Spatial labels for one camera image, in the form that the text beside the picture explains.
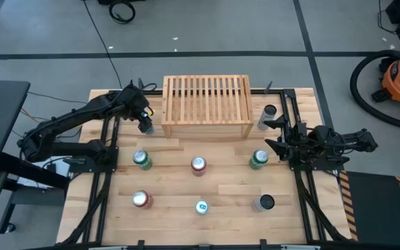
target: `wooden crate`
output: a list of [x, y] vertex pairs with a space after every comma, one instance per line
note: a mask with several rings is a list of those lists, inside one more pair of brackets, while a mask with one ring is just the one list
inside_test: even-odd
[[247, 138], [254, 124], [249, 77], [165, 76], [161, 124], [165, 137], [174, 126], [236, 125]]

